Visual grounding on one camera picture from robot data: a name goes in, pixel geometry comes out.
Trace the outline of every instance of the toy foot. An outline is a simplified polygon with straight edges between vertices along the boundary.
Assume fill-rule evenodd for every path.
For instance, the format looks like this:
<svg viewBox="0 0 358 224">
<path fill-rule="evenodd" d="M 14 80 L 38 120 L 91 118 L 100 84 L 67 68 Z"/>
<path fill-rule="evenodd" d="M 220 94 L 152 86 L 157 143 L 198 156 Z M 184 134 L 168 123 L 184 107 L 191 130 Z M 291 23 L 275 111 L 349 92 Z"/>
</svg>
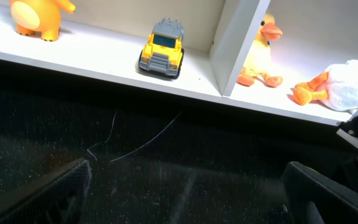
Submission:
<svg viewBox="0 0 358 224">
<path fill-rule="evenodd" d="M 296 103 L 303 106 L 310 103 L 310 101 L 313 99 L 313 95 L 307 89 L 303 87 L 297 87 L 293 90 L 293 98 Z"/>
<path fill-rule="evenodd" d="M 278 87 L 283 83 L 283 77 L 270 77 L 266 80 L 266 84 L 270 87 Z"/>
<path fill-rule="evenodd" d="M 24 28 L 22 26 L 20 26 L 19 24 L 16 24 L 17 25 L 17 33 L 20 34 L 20 35 L 34 35 L 35 34 L 35 31 L 33 30 L 29 30 L 27 28 Z"/>
<path fill-rule="evenodd" d="M 255 83 L 255 79 L 249 75 L 239 75 L 237 82 L 241 85 L 252 86 Z"/>
<path fill-rule="evenodd" d="M 314 89 L 312 89 L 312 87 L 310 87 L 307 82 L 296 84 L 295 88 L 299 88 L 299 87 L 302 87 L 308 91 L 314 91 Z"/>
<path fill-rule="evenodd" d="M 48 30 L 42 32 L 41 39 L 44 41 L 55 41 L 59 39 L 59 31 L 55 30 Z"/>
</svg>

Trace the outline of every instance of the yellow toy truck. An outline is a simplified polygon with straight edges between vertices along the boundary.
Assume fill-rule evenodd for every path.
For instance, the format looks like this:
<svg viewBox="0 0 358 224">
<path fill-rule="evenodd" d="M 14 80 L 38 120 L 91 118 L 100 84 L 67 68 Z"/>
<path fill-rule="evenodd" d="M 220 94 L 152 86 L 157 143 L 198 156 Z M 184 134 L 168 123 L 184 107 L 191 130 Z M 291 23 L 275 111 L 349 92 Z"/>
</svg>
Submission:
<svg viewBox="0 0 358 224">
<path fill-rule="evenodd" d="M 180 22 L 162 19 L 154 26 L 140 54 L 139 68 L 177 79 L 185 53 L 181 44 L 184 35 L 185 30 Z"/>
</svg>

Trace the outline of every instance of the orange beak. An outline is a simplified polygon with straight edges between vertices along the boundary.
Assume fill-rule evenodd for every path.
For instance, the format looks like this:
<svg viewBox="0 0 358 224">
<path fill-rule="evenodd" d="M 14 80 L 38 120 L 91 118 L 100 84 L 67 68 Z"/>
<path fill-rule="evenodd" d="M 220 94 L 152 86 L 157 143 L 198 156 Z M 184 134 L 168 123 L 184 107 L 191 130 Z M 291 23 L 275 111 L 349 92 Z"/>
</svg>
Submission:
<svg viewBox="0 0 358 224">
<path fill-rule="evenodd" d="M 260 30 L 262 35 L 268 40 L 277 40 L 283 35 L 283 32 L 276 25 L 272 23 L 267 23 Z"/>
</svg>

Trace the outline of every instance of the truck roof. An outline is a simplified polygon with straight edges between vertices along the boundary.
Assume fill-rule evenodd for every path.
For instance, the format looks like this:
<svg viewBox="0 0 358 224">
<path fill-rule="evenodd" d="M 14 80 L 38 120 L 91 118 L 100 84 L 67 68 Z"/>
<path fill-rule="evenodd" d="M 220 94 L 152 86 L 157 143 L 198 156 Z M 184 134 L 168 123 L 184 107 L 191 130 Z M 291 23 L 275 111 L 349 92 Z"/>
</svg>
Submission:
<svg viewBox="0 0 358 224">
<path fill-rule="evenodd" d="M 182 36 L 182 41 L 185 35 L 185 29 L 181 25 L 181 22 L 172 21 L 170 18 L 166 20 L 163 18 L 161 22 L 158 22 L 154 25 L 153 29 L 154 34 L 164 35 L 166 37 L 172 37 L 178 39 Z"/>
</svg>

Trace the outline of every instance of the white plush toy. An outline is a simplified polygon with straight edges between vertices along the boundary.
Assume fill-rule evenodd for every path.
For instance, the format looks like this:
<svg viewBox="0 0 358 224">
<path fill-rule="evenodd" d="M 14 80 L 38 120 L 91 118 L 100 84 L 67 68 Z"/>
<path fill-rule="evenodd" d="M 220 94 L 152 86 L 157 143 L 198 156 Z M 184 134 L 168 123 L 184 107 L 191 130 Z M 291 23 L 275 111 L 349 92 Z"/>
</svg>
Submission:
<svg viewBox="0 0 358 224">
<path fill-rule="evenodd" d="M 330 65 L 312 81 L 297 84 L 293 94 L 299 105 L 319 100 L 333 110 L 353 113 L 358 109 L 358 60 Z"/>
</svg>

